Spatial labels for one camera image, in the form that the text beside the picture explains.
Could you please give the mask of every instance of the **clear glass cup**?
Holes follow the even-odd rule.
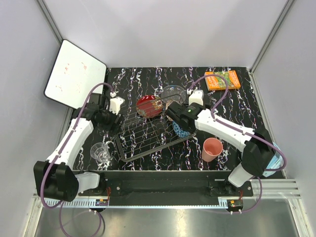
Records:
[[[168,100],[176,101],[183,104],[186,101],[186,90],[178,85],[169,85],[162,89],[161,98],[163,102]]]
[[[90,155],[92,158],[96,159],[98,162],[101,163],[106,163],[111,158],[109,146],[103,142],[94,144],[91,147]]]

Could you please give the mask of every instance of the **black clamp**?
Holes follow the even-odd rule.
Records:
[[[265,128],[255,130],[255,135],[271,144],[273,143],[268,130]],[[243,149],[241,166],[249,174],[260,177],[274,155],[275,152],[271,147],[255,138],[251,138],[246,142]]]
[[[91,121],[94,127],[100,126],[103,130],[108,131],[110,136],[113,136],[119,132],[124,116],[116,115],[106,110],[104,108],[105,100],[105,95],[92,93],[81,118]],[[73,119],[78,117],[80,110],[81,108],[78,108],[74,111]]]
[[[37,161],[34,165],[33,171],[38,196],[40,196],[40,186],[48,166],[48,161]],[[54,164],[44,186],[44,197],[72,201],[78,194],[78,190],[78,179],[69,166],[63,162],[61,164]]]
[[[196,130],[195,120],[198,119],[198,114],[205,110],[205,106],[198,103],[191,105],[180,105],[177,102],[172,102],[167,110],[167,115],[173,119],[182,130],[194,133]]]

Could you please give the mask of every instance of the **whiteboard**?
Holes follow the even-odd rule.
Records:
[[[104,82],[106,66],[71,42],[64,40],[60,47],[44,94],[72,108],[83,105],[89,91]],[[94,90],[102,94],[103,86]]]

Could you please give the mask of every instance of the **white bracket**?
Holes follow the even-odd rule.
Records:
[[[116,92],[110,92],[110,97],[111,97],[111,98],[116,97],[116,95],[117,95]]]
[[[187,95],[191,95],[192,94],[192,89],[190,90],[190,89],[187,89]]]
[[[242,167],[241,163],[232,170],[231,174],[228,176],[228,181],[236,187],[241,187],[247,180],[251,179],[253,175],[249,174]]]
[[[121,106],[124,104],[125,100],[121,97],[115,97],[110,99],[110,108],[109,111],[112,112],[113,114],[118,115]]]
[[[192,103],[198,103],[199,105],[203,106],[203,97],[203,90],[194,90],[192,95],[189,96],[189,105],[191,105]]]
[[[92,172],[85,172],[83,174],[75,175],[78,179],[79,189],[78,193],[81,193],[88,189],[95,189],[99,185],[100,175]]]

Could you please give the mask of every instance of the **purple tube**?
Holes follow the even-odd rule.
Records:
[[[67,237],[73,237],[73,236],[69,235],[69,234],[66,232],[66,230],[64,229],[63,223],[61,222],[61,211],[62,211],[62,209],[63,209],[64,203],[65,203],[64,201],[61,203],[60,209],[59,209],[59,225],[60,225],[60,229],[61,229],[61,231],[64,233],[65,236],[67,236]],[[99,230],[101,229],[102,216],[101,216],[101,214],[100,214],[99,212],[96,212],[96,213],[97,213],[97,215],[99,216],[99,226],[98,226],[98,229],[96,230],[96,232],[95,232],[93,235],[91,235],[91,237],[95,237],[95,236],[98,234]]]

